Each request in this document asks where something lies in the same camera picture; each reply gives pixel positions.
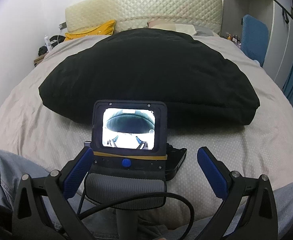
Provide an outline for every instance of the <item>tufted diamond pattern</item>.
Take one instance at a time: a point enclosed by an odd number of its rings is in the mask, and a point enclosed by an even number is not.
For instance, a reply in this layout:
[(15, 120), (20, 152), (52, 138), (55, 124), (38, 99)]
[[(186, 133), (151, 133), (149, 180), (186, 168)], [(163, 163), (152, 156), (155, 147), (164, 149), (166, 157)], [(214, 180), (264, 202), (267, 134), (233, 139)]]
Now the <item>tufted diamond pattern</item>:
[(167, 19), (220, 33), (222, 0), (85, 0), (65, 9), (70, 33), (116, 20), (115, 31), (144, 28), (150, 20)]

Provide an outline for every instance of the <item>jeans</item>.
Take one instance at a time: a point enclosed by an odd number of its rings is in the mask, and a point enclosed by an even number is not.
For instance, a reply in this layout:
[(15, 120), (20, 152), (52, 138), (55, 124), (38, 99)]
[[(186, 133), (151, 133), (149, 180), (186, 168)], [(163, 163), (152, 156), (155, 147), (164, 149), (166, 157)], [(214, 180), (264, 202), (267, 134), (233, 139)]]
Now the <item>jeans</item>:
[[(45, 177), (48, 172), (37, 164), (20, 157), (18, 155), (0, 150), (0, 205), (13, 209), (16, 190), (18, 188), (21, 176), (29, 174), (32, 178)], [(278, 213), (279, 239), (285, 235), (293, 224), (293, 183), (274, 191), (275, 202)], [(56, 228), (61, 227), (50, 201), (43, 197), (48, 214)], [(75, 212), (78, 209), (80, 196), (75, 194), (68, 200)], [(94, 207), (91, 202), (84, 200), (82, 212)], [(226, 234), (231, 233), (240, 219), (244, 205), (238, 208), (238, 211), (229, 226)], [(205, 218), (194, 222), (193, 227), (186, 237), (186, 240), (193, 240), (206, 226), (211, 219)], [(83, 224), (97, 239), (113, 240), (118, 239), (116, 214), (114, 209), (102, 210), (82, 220)], [(164, 225), (155, 226), (149, 221), (139, 218), (138, 239), (158, 239), (165, 237), (167, 240), (178, 239), (186, 229), (186, 226), (169, 231)]]

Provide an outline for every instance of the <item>lit screen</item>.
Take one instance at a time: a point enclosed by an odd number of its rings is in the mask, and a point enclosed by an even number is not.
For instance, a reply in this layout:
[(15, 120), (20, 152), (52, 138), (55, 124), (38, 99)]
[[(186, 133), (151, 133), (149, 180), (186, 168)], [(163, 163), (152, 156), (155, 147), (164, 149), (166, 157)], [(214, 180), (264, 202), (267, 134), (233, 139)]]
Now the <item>lit screen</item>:
[(155, 135), (154, 124), (153, 111), (108, 108), (103, 114), (102, 145), (152, 150)]

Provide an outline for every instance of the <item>image on screen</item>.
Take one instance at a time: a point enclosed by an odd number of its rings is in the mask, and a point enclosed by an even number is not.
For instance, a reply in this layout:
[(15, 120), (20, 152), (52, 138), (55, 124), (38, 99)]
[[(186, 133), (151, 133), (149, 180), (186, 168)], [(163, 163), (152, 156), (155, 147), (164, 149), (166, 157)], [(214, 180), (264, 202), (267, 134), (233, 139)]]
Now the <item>image on screen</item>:
[(152, 150), (153, 111), (108, 108), (103, 114), (102, 145), (106, 147)]

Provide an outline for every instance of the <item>silver bolt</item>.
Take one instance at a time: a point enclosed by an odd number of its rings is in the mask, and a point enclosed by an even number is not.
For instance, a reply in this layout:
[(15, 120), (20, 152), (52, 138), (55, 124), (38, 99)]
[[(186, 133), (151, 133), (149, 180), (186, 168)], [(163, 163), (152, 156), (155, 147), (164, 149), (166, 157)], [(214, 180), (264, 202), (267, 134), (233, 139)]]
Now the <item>silver bolt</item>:
[(59, 171), (58, 170), (51, 171), (50, 175), (52, 177), (56, 177), (57, 175), (59, 175)]
[(23, 176), (22, 176), (22, 180), (27, 180), (29, 178), (29, 175), (28, 174), (24, 174)]
[(264, 181), (267, 181), (269, 178), (265, 174), (262, 174), (261, 179), (263, 179)]
[(238, 171), (232, 171), (231, 174), (235, 178), (238, 178), (240, 176), (240, 173)]

